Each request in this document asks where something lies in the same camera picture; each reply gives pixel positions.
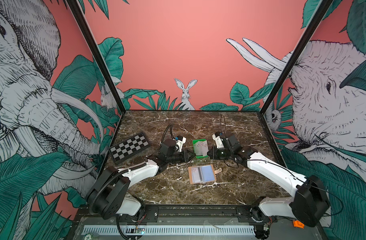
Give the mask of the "green plastic card tray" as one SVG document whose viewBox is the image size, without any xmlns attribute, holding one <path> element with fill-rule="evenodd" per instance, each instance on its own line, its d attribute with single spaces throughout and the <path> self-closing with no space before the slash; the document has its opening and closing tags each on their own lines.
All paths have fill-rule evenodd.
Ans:
<svg viewBox="0 0 366 240">
<path fill-rule="evenodd" d="M 193 150 L 197 159 L 206 158 L 208 149 L 208 143 L 205 139 L 193 140 Z"/>
</svg>

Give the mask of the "tan leather card holder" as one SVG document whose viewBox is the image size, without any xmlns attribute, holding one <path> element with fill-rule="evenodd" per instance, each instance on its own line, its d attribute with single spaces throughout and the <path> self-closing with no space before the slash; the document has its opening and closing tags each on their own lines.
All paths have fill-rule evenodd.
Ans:
<svg viewBox="0 0 366 240">
<path fill-rule="evenodd" d="M 213 165 L 188 168 L 189 181 L 191 185 L 215 182 L 216 175 L 221 172 L 222 168 L 215 170 Z"/>
</svg>

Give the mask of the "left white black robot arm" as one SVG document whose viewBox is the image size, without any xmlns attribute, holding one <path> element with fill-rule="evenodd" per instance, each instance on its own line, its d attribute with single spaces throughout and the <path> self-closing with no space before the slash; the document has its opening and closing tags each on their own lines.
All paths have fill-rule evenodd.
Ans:
<svg viewBox="0 0 366 240">
<path fill-rule="evenodd" d="M 115 215 L 136 216 L 141 220 L 145 214 L 143 203 L 128 194 L 133 185 L 162 173 L 168 165 L 190 162 L 195 153 L 184 150 L 185 138 L 167 139 L 154 154 L 138 165 L 116 169 L 106 168 L 98 177 L 85 199 L 90 214 L 98 214 L 104 220 Z"/>
</svg>

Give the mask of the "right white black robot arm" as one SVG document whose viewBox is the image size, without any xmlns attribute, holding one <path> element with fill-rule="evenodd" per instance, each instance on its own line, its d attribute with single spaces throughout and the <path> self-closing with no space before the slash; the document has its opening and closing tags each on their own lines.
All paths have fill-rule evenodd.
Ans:
<svg viewBox="0 0 366 240">
<path fill-rule="evenodd" d="M 306 177 L 270 160 L 250 146 L 242 146 L 233 133 L 216 132 L 212 136 L 215 147 L 207 155 L 212 160 L 232 160 L 270 179 L 289 196 L 286 198 L 263 197 L 251 211 L 255 221 L 261 216 L 286 217 L 315 227 L 331 204 L 322 181 L 316 176 Z"/>
</svg>

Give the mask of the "black white checkerboard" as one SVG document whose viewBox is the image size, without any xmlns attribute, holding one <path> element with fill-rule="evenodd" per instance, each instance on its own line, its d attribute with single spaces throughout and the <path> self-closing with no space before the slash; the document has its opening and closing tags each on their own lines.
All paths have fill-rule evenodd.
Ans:
<svg viewBox="0 0 366 240">
<path fill-rule="evenodd" d="M 145 133 L 141 132 L 110 147 L 113 162 L 119 164 L 150 147 Z"/>
</svg>

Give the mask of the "orange connector block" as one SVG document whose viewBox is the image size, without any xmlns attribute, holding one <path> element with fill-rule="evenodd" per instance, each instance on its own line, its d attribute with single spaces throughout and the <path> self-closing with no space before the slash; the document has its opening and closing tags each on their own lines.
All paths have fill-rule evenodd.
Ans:
<svg viewBox="0 0 366 240">
<path fill-rule="evenodd" d="M 305 225 L 300 221 L 293 221 L 293 227 L 304 229 Z"/>
</svg>

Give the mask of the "black mounting rail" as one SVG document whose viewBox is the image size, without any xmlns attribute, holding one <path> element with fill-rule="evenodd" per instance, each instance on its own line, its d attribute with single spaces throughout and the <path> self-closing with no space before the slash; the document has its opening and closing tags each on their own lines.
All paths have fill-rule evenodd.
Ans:
<svg viewBox="0 0 366 240">
<path fill-rule="evenodd" d="M 253 220 L 250 212 L 251 205 L 146 205 L 146 217 L 143 223 L 157 223 L 162 218 L 237 218 L 238 223 L 248 223 L 258 225 L 269 223 L 269 217 L 264 217 L 259 223 Z M 119 216 L 120 223 L 135 223 L 128 215 Z M 72 223 L 72 227 L 77 227 L 80 223 L 92 220 L 92 223 L 115 223 L 116 217 L 103 220 L 100 215 L 90 215 L 87 208 L 78 210 L 77 216 Z"/>
</svg>

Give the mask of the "right black frame post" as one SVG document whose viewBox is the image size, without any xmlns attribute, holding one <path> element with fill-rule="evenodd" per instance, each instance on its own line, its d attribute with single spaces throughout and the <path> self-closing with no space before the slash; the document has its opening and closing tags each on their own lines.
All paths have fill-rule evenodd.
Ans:
<svg viewBox="0 0 366 240">
<path fill-rule="evenodd" d="M 296 48 L 294 49 L 291 57 L 289 58 L 284 70 L 282 71 L 276 84 L 274 85 L 270 95 L 268 96 L 267 101 L 264 103 L 263 107 L 261 108 L 261 110 L 259 112 L 261 115 L 265 114 L 267 112 L 267 110 L 269 109 L 269 106 L 273 102 L 274 97 L 280 90 L 284 81 L 289 76 L 289 73 L 292 70 L 292 68 L 294 67 L 294 65 L 296 64 L 296 61 L 302 55 L 308 42 L 310 41 L 310 39 L 313 36 L 316 29 L 318 28 L 319 24 L 321 23 L 322 19 L 324 18 L 325 14 L 327 13 L 332 2 L 333 2 L 333 0 L 322 0 L 318 4 L 309 24 L 305 28 L 305 31 L 304 31 L 301 39 L 299 40 L 298 44 L 296 45 Z"/>
</svg>

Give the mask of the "black frame post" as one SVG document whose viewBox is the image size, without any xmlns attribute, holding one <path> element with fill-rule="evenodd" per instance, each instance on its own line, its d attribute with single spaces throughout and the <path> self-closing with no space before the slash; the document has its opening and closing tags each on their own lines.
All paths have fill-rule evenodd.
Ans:
<svg viewBox="0 0 366 240">
<path fill-rule="evenodd" d="M 81 30 L 81 32 L 83 34 L 84 39 L 86 40 L 86 42 L 88 44 L 90 51 L 92 52 L 92 55 L 98 65 L 99 70 L 101 71 L 106 83 L 109 86 L 109 89 L 111 90 L 111 93 L 116 101 L 116 104 L 119 107 L 121 115 L 125 114 L 126 109 L 124 107 L 124 104 L 117 92 L 117 88 L 113 83 L 113 80 L 111 78 L 108 67 L 103 59 L 100 49 L 94 39 L 94 36 L 90 30 L 90 27 L 88 26 L 88 23 L 84 17 L 84 14 L 79 6 L 79 2 L 74 1 L 74 0 L 66 0 L 66 2 L 79 26 L 79 29 Z"/>
<path fill-rule="evenodd" d="M 274 85 L 270 95 L 268 96 L 267 101 L 264 103 L 263 107 L 261 108 L 261 110 L 259 112 L 261 115 L 265 114 L 267 112 L 267 110 L 269 109 L 269 106 L 273 102 L 274 97 L 280 90 L 284 81 L 289 76 L 289 73 L 292 70 L 292 68 L 294 67 L 294 65 L 296 64 L 296 61 L 302 55 L 308 42 L 310 41 L 310 39 L 313 36 L 316 29 L 318 28 L 319 24 L 321 23 L 322 19 L 324 18 L 325 14 L 327 13 L 332 2 L 333 2 L 333 0 L 322 0 L 318 4 L 309 24 L 305 28 L 305 31 L 304 31 L 301 39 L 299 40 L 298 44 L 296 45 L 296 48 L 294 49 L 291 57 L 289 58 L 284 70 L 282 71 L 276 84 Z"/>
</svg>

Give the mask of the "left black frame post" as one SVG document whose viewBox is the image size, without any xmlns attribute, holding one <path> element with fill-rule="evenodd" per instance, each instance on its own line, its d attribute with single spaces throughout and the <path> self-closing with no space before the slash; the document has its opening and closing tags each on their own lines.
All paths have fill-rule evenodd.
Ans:
<svg viewBox="0 0 366 240">
<path fill-rule="evenodd" d="M 125 114 L 126 109 L 124 107 L 124 104 L 117 92 L 117 88 L 113 83 L 113 80 L 111 78 L 108 67 L 103 59 L 100 49 L 94 39 L 94 36 L 90 30 L 90 27 L 88 26 L 88 23 L 84 17 L 84 14 L 79 6 L 79 2 L 74 1 L 74 0 L 66 0 L 66 2 L 79 26 L 79 29 L 81 30 L 81 32 L 83 34 L 84 39 L 86 40 L 86 42 L 88 44 L 90 51 L 92 52 L 92 55 L 98 65 L 99 70 L 101 71 L 106 83 L 109 86 L 109 89 L 111 90 L 111 93 L 116 101 L 116 104 L 119 107 L 121 115 Z"/>
</svg>

